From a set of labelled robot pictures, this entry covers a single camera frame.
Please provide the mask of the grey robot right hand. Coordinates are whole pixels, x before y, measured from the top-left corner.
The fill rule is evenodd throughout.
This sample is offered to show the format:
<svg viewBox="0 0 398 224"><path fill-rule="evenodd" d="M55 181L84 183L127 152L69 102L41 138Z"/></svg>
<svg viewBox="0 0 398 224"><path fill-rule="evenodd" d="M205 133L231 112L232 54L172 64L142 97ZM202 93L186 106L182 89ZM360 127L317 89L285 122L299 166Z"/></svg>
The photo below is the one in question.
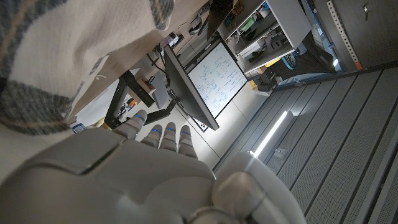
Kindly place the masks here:
<svg viewBox="0 0 398 224"><path fill-rule="evenodd" d="M188 126L154 126L141 110L111 131L92 128L42 147L1 182L2 223L305 223L285 184L250 152L214 173Z"/></svg>

